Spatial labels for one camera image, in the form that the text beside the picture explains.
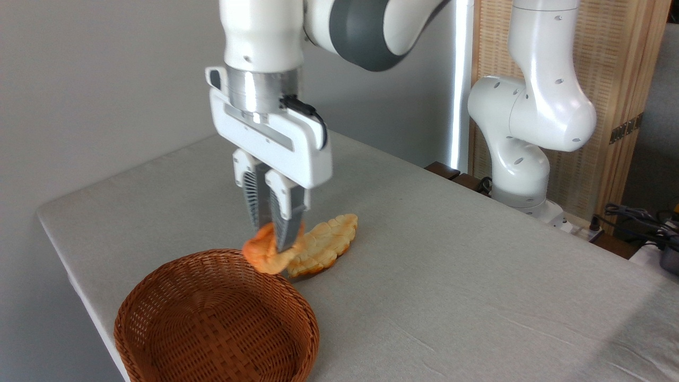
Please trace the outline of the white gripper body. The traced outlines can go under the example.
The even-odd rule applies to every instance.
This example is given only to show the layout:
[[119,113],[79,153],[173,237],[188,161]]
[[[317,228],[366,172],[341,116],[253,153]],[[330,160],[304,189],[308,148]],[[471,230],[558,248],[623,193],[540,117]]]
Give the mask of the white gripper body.
[[205,78],[214,126],[237,148],[305,189],[332,178],[332,146],[324,123],[290,107],[255,118],[228,99],[225,67],[207,67]]

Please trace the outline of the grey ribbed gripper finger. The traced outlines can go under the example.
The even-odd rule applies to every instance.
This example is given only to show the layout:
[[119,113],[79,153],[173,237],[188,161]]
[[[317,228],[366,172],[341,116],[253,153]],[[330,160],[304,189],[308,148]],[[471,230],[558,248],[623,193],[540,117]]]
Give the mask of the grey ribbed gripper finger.
[[233,153],[233,166],[235,182],[243,190],[250,220],[259,230],[272,221],[270,187],[265,181],[271,167],[242,149]]
[[290,249],[298,239],[306,210],[306,190],[274,169],[265,174],[265,183],[269,187],[276,250],[282,253]]

